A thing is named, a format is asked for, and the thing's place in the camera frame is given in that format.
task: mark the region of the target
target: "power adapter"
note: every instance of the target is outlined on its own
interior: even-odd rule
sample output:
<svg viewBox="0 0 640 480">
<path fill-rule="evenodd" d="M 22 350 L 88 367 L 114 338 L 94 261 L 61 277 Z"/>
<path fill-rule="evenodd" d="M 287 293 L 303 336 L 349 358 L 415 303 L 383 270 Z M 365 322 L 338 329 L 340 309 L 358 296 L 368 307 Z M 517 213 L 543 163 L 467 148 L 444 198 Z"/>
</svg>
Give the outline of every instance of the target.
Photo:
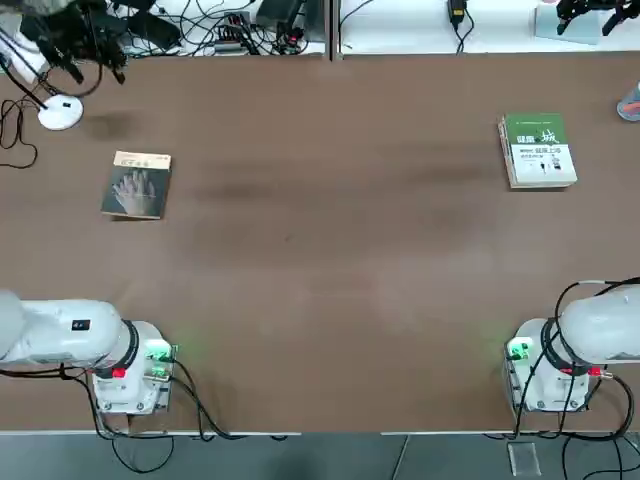
<svg viewBox="0 0 640 480">
<path fill-rule="evenodd" d="M 467 9 L 467 0 L 447 0 L 449 7 L 449 22 L 457 32 L 458 27 L 464 20 L 464 11 Z"/>
</svg>

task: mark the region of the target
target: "book cover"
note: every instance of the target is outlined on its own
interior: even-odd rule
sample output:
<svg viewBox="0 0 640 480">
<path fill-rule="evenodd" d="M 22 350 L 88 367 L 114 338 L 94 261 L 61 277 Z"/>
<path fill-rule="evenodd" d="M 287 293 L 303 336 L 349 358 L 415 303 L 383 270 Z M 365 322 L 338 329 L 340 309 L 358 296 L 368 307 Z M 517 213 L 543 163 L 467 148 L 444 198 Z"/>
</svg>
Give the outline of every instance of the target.
<svg viewBox="0 0 640 480">
<path fill-rule="evenodd" d="M 577 180 L 560 114 L 508 114 L 498 129 L 513 187 L 567 186 Z"/>
<path fill-rule="evenodd" d="M 162 218 L 171 177 L 171 156 L 116 152 L 102 200 L 102 213 Z"/>
</svg>

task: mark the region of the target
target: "white round base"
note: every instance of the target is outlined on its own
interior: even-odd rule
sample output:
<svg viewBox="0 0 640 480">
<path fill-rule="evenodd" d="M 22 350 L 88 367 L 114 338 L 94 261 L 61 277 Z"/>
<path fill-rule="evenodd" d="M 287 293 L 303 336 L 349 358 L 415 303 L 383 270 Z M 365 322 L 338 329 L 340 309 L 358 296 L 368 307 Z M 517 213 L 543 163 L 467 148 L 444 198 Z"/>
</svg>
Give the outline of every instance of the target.
<svg viewBox="0 0 640 480">
<path fill-rule="evenodd" d="M 76 97 L 54 95 L 45 100 L 46 109 L 38 112 L 38 120 L 48 130 L 66 130 L 82 118 L 82 102 Z"/>
</svg>

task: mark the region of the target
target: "table surface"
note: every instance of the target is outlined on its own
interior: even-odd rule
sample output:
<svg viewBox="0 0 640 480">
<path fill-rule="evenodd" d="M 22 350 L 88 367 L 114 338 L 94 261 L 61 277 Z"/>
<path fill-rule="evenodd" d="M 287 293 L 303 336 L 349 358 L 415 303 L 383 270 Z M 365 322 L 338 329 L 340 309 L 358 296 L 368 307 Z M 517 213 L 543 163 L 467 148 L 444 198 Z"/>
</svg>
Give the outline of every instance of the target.
<svg viewBox="0 0 640 480">
<path fill-rule="evenodd" d="M 49 132 L 28 115 L 40 157 L 0 171 L 0 285 L 154 323 L 230 430 L 509 430 L 505 341 L 574 280 L 639 273 L 638 127 L 615 111 L 639 65 L 133 62 L 124 86 L 107 76 L 85 99 L 77 127 Z M 18 97 L 5 79 L 0 92 Z M 496 124 L 518 111 L 564 115 L 576 185 L 509 191 Z M 116 150 L 173 156 L 163 220 L 100 214 Z M 618 371 L 640 386 L 637 368 Z M 624 403 L 603 391 L 569 428 L 617 426 Z M 69 383 L 3 379 L 0 405 L 2 430 L 92 428 Z M 176 391 L 147 423 L 194 430 L 193 405 Z"/>
</svg>

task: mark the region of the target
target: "gray floor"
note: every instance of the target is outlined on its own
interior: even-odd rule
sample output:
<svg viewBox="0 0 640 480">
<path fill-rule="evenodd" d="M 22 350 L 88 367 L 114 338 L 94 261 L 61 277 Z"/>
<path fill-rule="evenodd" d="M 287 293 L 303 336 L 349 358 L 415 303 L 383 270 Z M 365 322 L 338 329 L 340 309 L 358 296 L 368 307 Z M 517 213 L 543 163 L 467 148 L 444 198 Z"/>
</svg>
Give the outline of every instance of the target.
<svg viewBox="0 0 640 480">
<path fill-rule="evenodd" d="M 636 436 L 630 438 L 635 442 Z M 308 434 L 282 443 L 267 438 L 235 442 L 216 439 L 209 444 L 177 438 L 171 461 L 159 472 L 146 475 L 160 479 L 233 480 L 391 480 L 404 437 L 376 434 Z M 124 440 L 123 456 L 148 468 L 161 460 L 165 440 Z M 563 440 L 537 440 L 542 478 L 562 479 L 560 454 Z M 640 463 L 627 445 L 621 446 L 625 467 Z M 569 478 L 581 480 L 593 470 L 617 468 L 611 443 L 572 441 L 568 449 Z M 134 479 L 114 458 L 109 442 L 93 435 L 0 436 L 1 478 L 11 480 L 106 480 Z M 396 480 L 462 480 L 513 478 L 506 442 L 481 436 L 413 436 Z M 617 474 L 592 477 L 618 478 Z M 640 473 L 625 474 L 640 479 Z"/>
</svg>

